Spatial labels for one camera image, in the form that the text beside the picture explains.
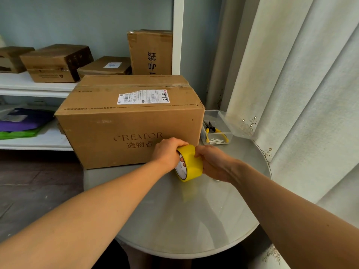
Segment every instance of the cardboard box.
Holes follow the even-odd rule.
[[[93,62],[88,46],[54,44],[20,56],[34,82],[76,82],[77,69]]]
[[[132,74],[172,74],[172,31],[139,30],[127,32]]]
[[[21,54],[34,51],[33,47],[8,46],[0,48],[0,72],[22,73],[26,71],[20,59]]]
[[[129,94],[141,90],[150,92]],[[198,145],[204,110],[182,76],[103,75],[85,76],[55,116],[91,169],[145,163],[155,144],[170,137]]]
[[[130,75],[131,59],[129,57],[104,56],[84,67],[78,68],[80,78],[85,75]]]

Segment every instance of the curtain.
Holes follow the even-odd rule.
[[[359,0],[260,0],[220,105],[262,149],[274,181],[357,227],[358,11]],[[251,267],[288,268],[274,246]]]

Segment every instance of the wall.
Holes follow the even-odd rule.
[[[129,57],[127,31],[172,30],[173,0],[0,0],[7,45],[90,46],[93,57]]]
[[[222,0],[185,0],[180,72],[204,104],[217,46],[221,4]]]

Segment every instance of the packing tape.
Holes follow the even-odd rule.
[[[181,181],[186,182],[200,176],[203,172],[201,157],[195,157],[195,147],[191,144],[178,147],[179,163],[175,170]]]

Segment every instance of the shelf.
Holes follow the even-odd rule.
[[[28,72],[0,73],[0,95],[66,98],[76,83],[35,83]]]
[[[51,109],[56,107],[46,106],[24,106],[25,108]],[[72,147],[66,136],[61,134],[57,127],[57,120],[48,123],[36,137],[17,138],[9,140],[0,140],[0,149],[16,150],[61,150],[72,151]]]

